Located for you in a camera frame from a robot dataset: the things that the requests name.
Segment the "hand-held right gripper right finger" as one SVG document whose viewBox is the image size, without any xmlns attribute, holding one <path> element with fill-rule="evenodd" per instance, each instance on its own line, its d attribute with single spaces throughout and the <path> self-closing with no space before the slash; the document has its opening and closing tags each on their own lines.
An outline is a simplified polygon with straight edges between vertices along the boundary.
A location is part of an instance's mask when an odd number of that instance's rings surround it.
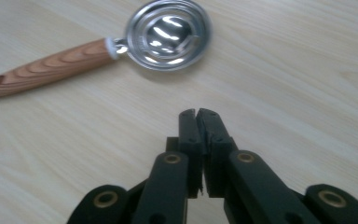
<svg viewBox="0 0 358 224">
<path fill-rule="evenodd" d="M 201 108 L 196 120 L 203 141 L 203 171 L 208 195 L 224 198 L 228 183 L 226 163 L 237 147 L 218 113 Z"/>
</svg>

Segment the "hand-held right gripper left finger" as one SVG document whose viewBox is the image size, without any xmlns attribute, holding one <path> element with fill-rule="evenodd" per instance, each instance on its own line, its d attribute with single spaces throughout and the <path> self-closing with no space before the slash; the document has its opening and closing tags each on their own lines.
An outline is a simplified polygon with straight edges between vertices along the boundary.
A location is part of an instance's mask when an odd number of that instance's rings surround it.
<svg viewBox="0 0 358 224">
<path fill-rule="evenodd" d="M 187 188 L 188 197 L 195 199 L 202 191 L 202 142 L 195 109 L 179 114 L 179 134 L 168 137 L 167 151 L 179 151 L 188 157 Z"/>
</svg>

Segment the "egg separator with wooden handle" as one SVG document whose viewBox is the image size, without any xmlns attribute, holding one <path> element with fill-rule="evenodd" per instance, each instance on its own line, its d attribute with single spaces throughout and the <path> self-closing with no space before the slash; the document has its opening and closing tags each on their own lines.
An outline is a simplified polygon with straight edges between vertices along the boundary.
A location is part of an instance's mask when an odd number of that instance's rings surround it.
<svg viewBox="0 0 358 224">
<path fill-rule="evenodd" d="M 197 62 L 208 48 L 212 23 L 192 0 L 155 0 L 137 10 L 123 38 L 106 37 L 19 66 L 0 75 L 0 97 L 39 88 L 98 68 L 126 54 L 155 71 Z"/>
</svg>

